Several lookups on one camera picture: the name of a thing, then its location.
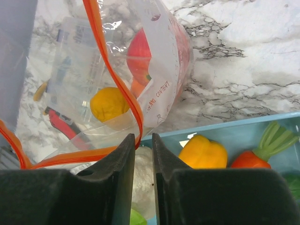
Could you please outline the clear zip bag orange zipper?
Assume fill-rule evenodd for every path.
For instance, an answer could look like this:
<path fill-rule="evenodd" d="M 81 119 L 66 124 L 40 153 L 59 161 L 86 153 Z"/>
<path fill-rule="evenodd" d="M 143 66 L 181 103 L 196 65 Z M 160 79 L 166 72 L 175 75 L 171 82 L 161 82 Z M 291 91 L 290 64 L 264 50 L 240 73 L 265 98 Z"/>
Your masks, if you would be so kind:
<path fill-rule="evenodd" d="M 13 124 L 17 169 L 75 169 L 162 124 L 190 75 L 190 38 L 162 0 L 48 0 L 38 11 Z"/>

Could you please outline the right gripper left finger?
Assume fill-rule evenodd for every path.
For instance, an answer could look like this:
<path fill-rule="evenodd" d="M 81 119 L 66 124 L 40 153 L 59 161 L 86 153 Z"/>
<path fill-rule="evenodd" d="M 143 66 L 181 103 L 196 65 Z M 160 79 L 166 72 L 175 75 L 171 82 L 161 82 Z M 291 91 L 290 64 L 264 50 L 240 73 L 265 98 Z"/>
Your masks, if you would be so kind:
<path fill-rule="evenodd" d="M 78 174 L 63 169 L 2 170 L 3 225 L 127 225 L 135 163 L 133 134 Z"/>

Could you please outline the yellow lemon toy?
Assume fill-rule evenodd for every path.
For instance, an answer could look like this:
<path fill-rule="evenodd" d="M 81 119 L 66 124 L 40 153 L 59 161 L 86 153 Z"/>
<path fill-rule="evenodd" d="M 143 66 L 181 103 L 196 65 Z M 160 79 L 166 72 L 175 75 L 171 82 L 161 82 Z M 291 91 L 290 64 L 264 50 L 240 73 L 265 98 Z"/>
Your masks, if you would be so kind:
<path fill-rule="evenodd" d="M 106 122 L 126 113 L 129 105 L 118 88 L 106 87 L 90 100 L 90 109 L 96 119 Z"/>

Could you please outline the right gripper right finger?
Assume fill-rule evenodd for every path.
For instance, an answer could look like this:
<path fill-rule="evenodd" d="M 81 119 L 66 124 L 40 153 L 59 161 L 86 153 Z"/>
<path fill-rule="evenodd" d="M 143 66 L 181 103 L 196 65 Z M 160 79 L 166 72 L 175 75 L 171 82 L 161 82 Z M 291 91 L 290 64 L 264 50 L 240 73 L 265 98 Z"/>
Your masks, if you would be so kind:
<path fill-rule="evenodd" d="M 159 225 L 297 225 L 300 209 L 271 169 L 192 169 L 152 136 Z"/>

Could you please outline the red apple toy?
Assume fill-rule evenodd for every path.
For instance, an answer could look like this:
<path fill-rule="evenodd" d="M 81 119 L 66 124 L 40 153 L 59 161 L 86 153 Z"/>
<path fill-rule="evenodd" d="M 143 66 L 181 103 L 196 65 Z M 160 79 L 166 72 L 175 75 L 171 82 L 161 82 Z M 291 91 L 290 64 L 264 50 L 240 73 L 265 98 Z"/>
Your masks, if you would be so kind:
<path fill-rule="evenodd" d="M 176 34 L 177 46 L 179 48 L 181 75 L 184 76 L 189 65 L 190 49 L 189 39 L 187 34 L 178 30 Z M 136 79 L 150 77 L 148 68 L 151 59 L 150 48 L 143 29 L 140 29 L 133 40 L 131 41 L 127 50 L 127 66 Z"/>

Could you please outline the orange bell pepper toy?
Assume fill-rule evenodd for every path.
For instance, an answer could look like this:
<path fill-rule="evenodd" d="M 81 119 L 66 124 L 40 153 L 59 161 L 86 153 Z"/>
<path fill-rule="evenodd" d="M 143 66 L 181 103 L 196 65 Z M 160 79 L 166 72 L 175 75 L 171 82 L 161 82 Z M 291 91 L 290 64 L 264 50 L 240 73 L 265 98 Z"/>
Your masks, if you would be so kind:
<path fill-rule="evenodd" d="M 193 136 L 178 157 L 193 169 L 224 169 L 228 161 L 226 148 L 202 135 Z"/>

